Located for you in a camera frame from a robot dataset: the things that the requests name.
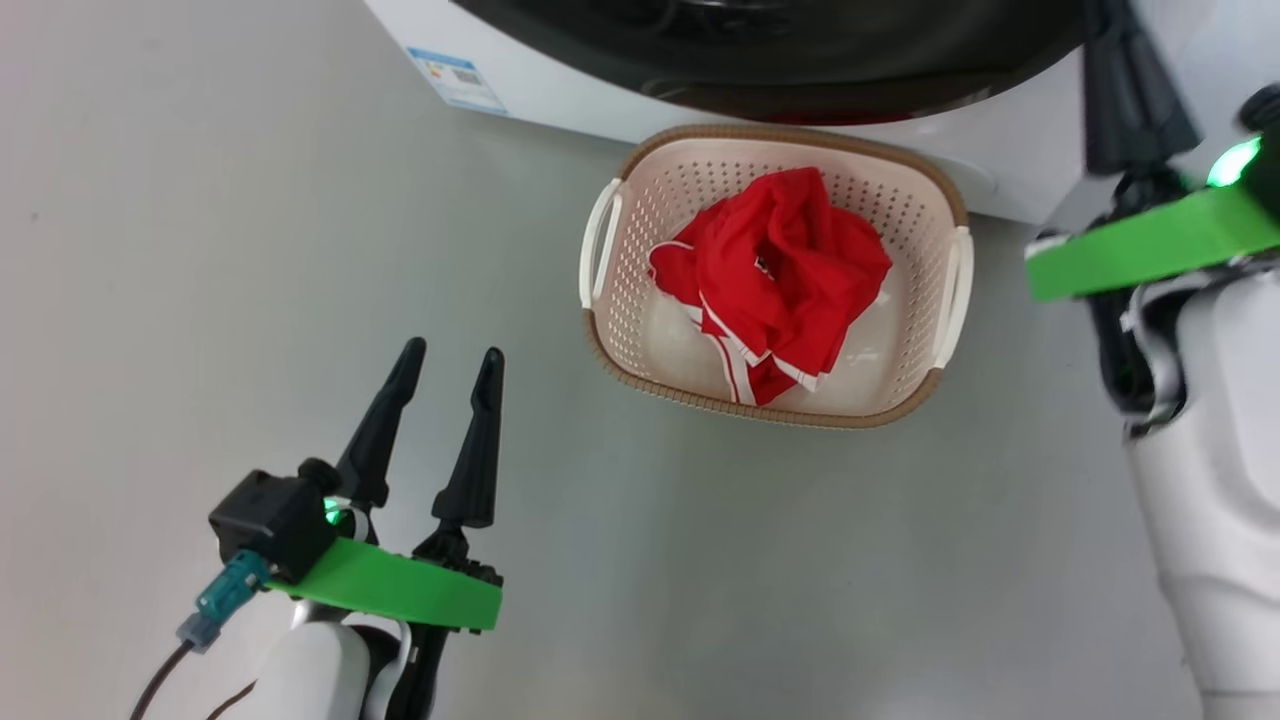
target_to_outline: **green tape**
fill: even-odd
[[[1046,302],[1180,275],[1280,246],[1280,225],[1239,186],[1208,188],[1027,259]]]
[[[338,538],[301,583],[268,587],[353,612],[445,628],[492,630],[502,607],[502,588],[347,538]]]

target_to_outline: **floor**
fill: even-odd
[[[975,219],[969,325],[918,413],[754,424],[586,351],[581,225],[628,149],[443,105],[356,0],[0,27],[4,715],[124,716],[216,571],[207,510],[335,457],[422,334],[390,548],[431,528],[484,350],[508,360],[472,541],[506,606],[451,641],[436,717],[1197,716],[1084,313],[1029,300],[1030,228]],[[257,601],[155,717],[204,716],[287,615]]]

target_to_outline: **beige plastic basket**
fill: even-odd
[[[767,407],[740,405],[712,343],[649,278],[649,250],[756,177],[803,167],[822,170],[835,205],[876,225],[893,269],[817,392],[796,387]],[[579,268],[588,342],[617,379],[695,407],[795,425],[883,425],[924,402],[955,350],[973,286],[968,222],[951,181],[905,150],[773,127],[668,131],[631,155],[591,210]]]

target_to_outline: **washing machine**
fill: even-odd
[[[970,210],[1028,223],[1084,174],[1082,0],[366,3],[465,110],[626,142],[690,123],[817,127],[924,154]],[[1135,5],[1175,68],[1192,42],[1221,47],[1181,83],[1193,108],[1238,106],[1260,87],[1239,68],[1280,59],[1256,27],[1276,0]]]

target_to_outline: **green light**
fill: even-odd
[[[1261,151],[1261,137],[1254,137],[1228,150],[1217,159],[1217,163],[1213,163],[1213,169],[1208,172],[1208,183],[1213,187],[1235,184],[1240,179],[1244,167],[1252,163]]]
[[[332,497],[324,498],[324,519],[329,520],[330,525],[337,525],[338,518],[342,518],[342,510],[338,509],[338,501]]]

